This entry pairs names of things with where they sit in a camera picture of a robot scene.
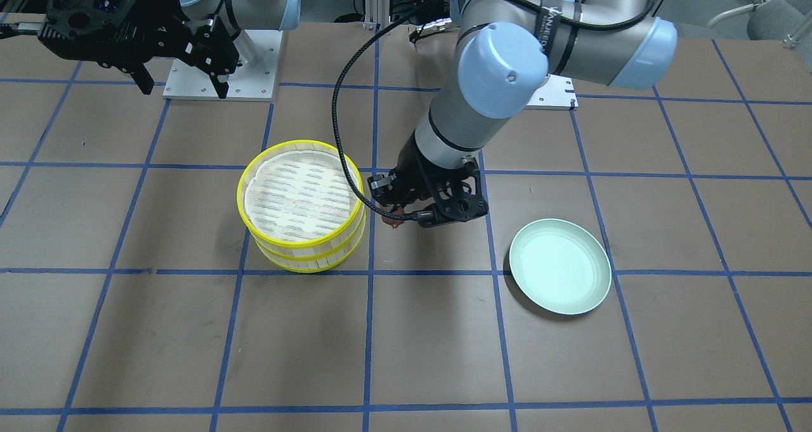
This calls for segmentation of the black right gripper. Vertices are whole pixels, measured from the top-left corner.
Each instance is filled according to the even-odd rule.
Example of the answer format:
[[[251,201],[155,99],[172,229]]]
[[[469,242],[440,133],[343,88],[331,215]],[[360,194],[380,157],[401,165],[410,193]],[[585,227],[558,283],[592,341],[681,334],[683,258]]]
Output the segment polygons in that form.
[[[240,54],[218,11],[191,20],[180,0],[48,0],[38,39],[56,56],[96,62],[129,75],[145,96],[154,57],[174,57],[203,71],[220,100]]]

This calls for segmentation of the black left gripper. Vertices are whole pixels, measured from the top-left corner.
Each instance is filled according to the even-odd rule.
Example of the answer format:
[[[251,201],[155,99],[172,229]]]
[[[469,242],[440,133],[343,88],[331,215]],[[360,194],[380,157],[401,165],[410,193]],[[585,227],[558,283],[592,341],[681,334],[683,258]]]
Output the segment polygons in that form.
[[[465,192],[483,196],[476,159],[465,157],[461,166],[452,169],[437,166],[419,152],[414,134],[398,154],[395,168],[386,176],[375,174],[368,184],[374,200],[388,211],[417,200],[433,200],[435,194],[450,197]],[[406,218],[417,220],[417,212],[406,213]]]

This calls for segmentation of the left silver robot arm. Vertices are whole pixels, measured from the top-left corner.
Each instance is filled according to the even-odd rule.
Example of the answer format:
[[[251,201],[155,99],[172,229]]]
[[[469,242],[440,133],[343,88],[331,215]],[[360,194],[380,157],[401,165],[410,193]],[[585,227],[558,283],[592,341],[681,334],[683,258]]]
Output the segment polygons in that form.
[[[369,178],[383,220],[398,226],[487,214],[476,156],[554,75],[645,90],[678,42],[656,0],[449,0],[459,26],[444,87],[388,175]]]

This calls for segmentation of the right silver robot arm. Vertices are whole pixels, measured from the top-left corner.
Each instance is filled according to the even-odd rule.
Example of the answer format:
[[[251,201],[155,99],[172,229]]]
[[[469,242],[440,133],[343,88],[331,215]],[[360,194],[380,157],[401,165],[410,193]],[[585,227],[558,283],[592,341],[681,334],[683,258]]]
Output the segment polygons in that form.
[[[148,95],[146,64],[173,61],[163,95],[175,100],[270,101],[282,34],[301,0],[48,0],[31,33],[56,56],[130,76]]]

